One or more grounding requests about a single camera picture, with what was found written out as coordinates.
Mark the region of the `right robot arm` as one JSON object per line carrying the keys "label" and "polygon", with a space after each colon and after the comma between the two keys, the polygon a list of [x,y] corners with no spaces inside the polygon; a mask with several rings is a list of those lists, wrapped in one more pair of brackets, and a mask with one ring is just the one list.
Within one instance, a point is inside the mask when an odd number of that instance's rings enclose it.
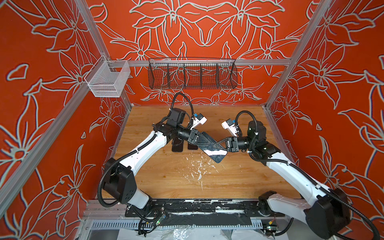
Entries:
{"label": "right robot arm", "polygon": [[346,239],[340,231],[350,224],[351,213],[354,213],[372,230],[372,238],[380,239],[373,222],[348,203],[347,195],[342,190],[331,189],[315,180],[269,143],[266,128],[260,121],[250,121],[246,135],[241,132],[237,121],[227,120],[222,127],[231,136],[219,142],[212,140],[205,150],[208,156],[219,163],[227,153],[246,152],[252,160],[279,174],[302,197],[300,200],[290,199],[269,191],[259,197],[258,209],[262,215],[273,212],[285,214],[306,224],[321,239],[328,240],[331,237]]}

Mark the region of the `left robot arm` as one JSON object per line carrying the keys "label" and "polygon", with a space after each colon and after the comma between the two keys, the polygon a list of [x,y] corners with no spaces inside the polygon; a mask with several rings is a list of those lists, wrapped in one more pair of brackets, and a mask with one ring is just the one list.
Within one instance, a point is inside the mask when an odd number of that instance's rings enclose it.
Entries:
{"label": "left robot arm", "polygon": [[145,162],[171,140],[179,139],[197,146],[216,163],[223,160],[226,149],[208,134],[195,129],[193,119],[183,127],[185,115],[184,110],[171,109],[163,120],[153,125],[153,131],[136,148],[117,160],[107,161],[97,190],[97,199],[103,207],[120,203],[141,210],[146,208],[150,196],[138,188],[135,176]]}

